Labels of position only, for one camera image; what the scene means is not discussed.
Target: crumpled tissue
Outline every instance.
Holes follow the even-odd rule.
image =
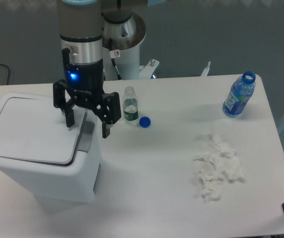
[[[220,198],[220,183],[225,177],[228,181],[244,180],[241,161],[235,156],[236,150],[228,142],[222,141],[217,134],[212,134],[212,140],[216,151],[203,152],[194,157],[194,160],[211,163],[214,167],[212,171],[199,171],[199,177],[204,185],[202,195],[205,201]]]

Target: gray floor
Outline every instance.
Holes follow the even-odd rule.
[[[21,1],[16,10],[4,2],[0,63],[11,69],[10,84],[62,78],[55,1]],[[284,0],[168,0],[135,12],[147,26],[141,64],[159,60],[158,77],[199,76],[210,60],[210,75],[252,70],[263,79],[275,121],[283,115]],[[0,67],[0,85],[6,76]],[[284,148],[284,132],[281,140]]]

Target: clear plastic bottle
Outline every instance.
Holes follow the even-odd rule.
[[[138,119],[138,97],[133,87],[126,87],[122,101],[124,118],[131,121]]]
[[[256,75],[248,71],[239,77],[231,87],[230,93],[224,102],[223,112],[235,118],[239,116],[255,90]]]

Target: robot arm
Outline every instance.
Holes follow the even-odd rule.
[[[92,110],[106,138],[121,109],[119,94],[103,91],[101,0],[57,0],[57,9],[65,80],[53,85],[54,106],[65,113],[67,127],[74,124],[74,105]]]

